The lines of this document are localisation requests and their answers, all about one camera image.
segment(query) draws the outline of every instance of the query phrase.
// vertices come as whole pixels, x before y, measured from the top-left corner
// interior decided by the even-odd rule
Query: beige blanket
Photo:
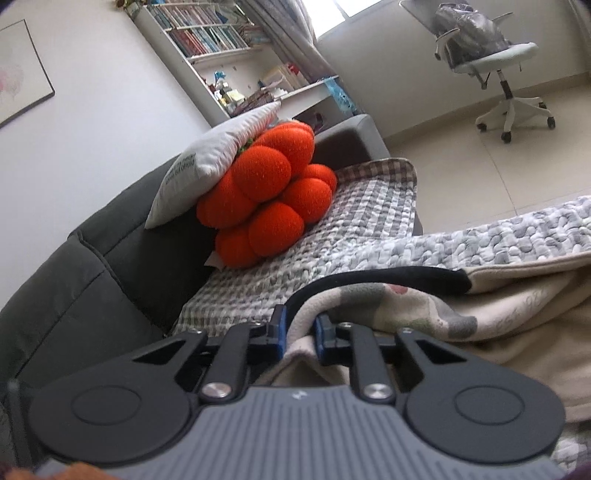
[[[307,336],[314,318],[328,311],[335,322],[388,333],[408,326],[457,343],[548,385],[562,399],[567,421],[591,419],[591,252],[464,272],[472,286],[453,297],[385,283],[311,296],[294,316],[283,361],[260,382],[347,382],[345,368],[320,366]]]

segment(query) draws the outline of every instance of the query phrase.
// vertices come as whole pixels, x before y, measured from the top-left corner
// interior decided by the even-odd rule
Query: logo
[[[291,396],[293,398],[295,398],[296,400],[303,400],[304,398],[306,398],[308,396],[308,394],[306,392],[304,392],[303,390],[298,390],[295,393],[292,393]]]

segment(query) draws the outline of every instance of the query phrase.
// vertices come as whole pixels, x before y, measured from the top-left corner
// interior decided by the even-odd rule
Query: gray ribbed plate
[[[52,460],[38,470],[53,475]],[[243,400],[203,410],[170,450],[109,470],[122,480],[557,480],[551,460],[479,466],[427,446],[391,407],[349,387],[252,387]]]

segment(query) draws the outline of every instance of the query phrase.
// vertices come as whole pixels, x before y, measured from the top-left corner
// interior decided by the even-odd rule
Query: curtain
[[[310,83],[336,75],[316,49],[312,21],[301,0],[238,0],[237,3],[265,30],[281,61],[295,63]]]
[[[585,43],[587,69],[591,74],[591,0],[567,0],[570,4]]]

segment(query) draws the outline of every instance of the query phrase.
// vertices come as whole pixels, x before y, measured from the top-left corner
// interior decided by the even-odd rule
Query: office chair
[[[401,7],[437,37],[435,40],[435,57],[437,60],[441,60],[442,56],[445,56],[453,72],[466,73],[470,76],[477,77],[483,90],[488,86],[488,78],[491,72],[497,72],[499,75],[501,86],[505,93],[505,99],[500,101],[499,105],[494,107],[490,112],[478,117],[476,120],[478,129],[481,132],[485,132],[488,126],[497,124],[500,121],[500,123],[504,124],[501,139],[508,144],[511,142],[513,124],[523,123],[534,116],[542,115],[546,117],[548,119],[548,127],[551,130],[556,128],[556,121],[544,101],[540,97],[518,98],[513,96],[513,92],[502,71],[506,67],[521,64],[521,62],[533,58],[538,53],[538,45],[535,43],[516,44],[510,46],[507,50],[482,57],[481,59],[464,63],[454,63],[450,48],[456,45],[451,44],[450,41],[460,33],[460,29],[455,28],[443,35],[440,34],[435,17],[440,4],[441,0],[401,0],[400,2]],[[512,12],[496,17],[492,21],[496,25],[500,25],[511,15],[513,15]],[[482,76],[486,74],[488,74],[488,77],[486,80],[483,80]]]

